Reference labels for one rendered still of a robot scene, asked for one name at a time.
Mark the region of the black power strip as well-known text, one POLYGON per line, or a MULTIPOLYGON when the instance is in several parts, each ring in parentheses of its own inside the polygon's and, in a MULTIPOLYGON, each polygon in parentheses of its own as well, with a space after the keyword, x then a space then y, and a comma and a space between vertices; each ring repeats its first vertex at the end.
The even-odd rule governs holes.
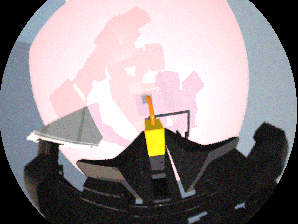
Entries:
MULTIPOLYGON (((166 144, 164 141, 164 145, 165 145, 165 161, 166 161, 166 172, 169 172, 169 176, 170 176, 170 184, 172 184, 172 189, 173 189, 173 193, 174 196, 176 197, 176 200, 181 200, 181 190, 180 188, 178 188, 178 181, 177 181, 177 177, 176 175, 174 175, 174 169, 173 169, 173 165, 172 165, 172 161, 170 161, 170 156, 168 153, 168 148, 166 148, 166 144)), ((148 155, 148 147, 146 147, 146 167, 145 167, 145 180, 144 180, 144 204, 152 204, 152 200, 154 200, 154 198, 149 196, 149 189, 148 189, 148 175, 150 175, 150 171, 148 171, 148 167, 150 167, 150 163, 149 163, 149 155, 148 155)), ((165 172, 165 173, 166 173, 165 172)), ((156 172, 152 172, 152 175, 156 175, 156 172)), ((154 186, 153 186, 153 179, 164 179, 166 180, 166 175, 156 175, 154 177, 152 177, 152 188, 153 188, 153 192, 154 192, 154 186)), ((166 184, 168 184, 168 180, 166 180, 166 184)), ((170 189, 170 188, 169 188, 170 189)), ((170 189, 170 194, 172 193, 172 189, 170 189)), ((170 198, 173 198, 170 197, 170 198)), ((188 218, 186 218, 185 224, 189 224, 188 218)))

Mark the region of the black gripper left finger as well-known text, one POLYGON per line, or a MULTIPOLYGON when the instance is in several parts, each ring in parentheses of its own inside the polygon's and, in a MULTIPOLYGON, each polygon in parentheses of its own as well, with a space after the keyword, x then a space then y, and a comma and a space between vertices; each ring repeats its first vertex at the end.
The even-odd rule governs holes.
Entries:
POLYGON ((86 177, 105 181, 116 181, 126 186, 136 200, 144 200, 144 180, 146 167, 146 139, 142 131, 113 159, 81 159, 76 165, 86 177))

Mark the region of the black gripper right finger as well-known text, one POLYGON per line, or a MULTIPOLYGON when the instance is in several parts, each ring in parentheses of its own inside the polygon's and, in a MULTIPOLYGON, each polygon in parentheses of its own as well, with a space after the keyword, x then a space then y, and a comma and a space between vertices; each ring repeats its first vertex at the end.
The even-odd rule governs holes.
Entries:
POLYGON ((225 141, 202 145, 165 128, 164 141, 185 193, 196 190, 194 185, 204 175, 206 165, 213 159, 220 159, 220 156, 226 155, 227 151, 233 151, 238 147, 238 140, 239 137, 235 136, 225 141))

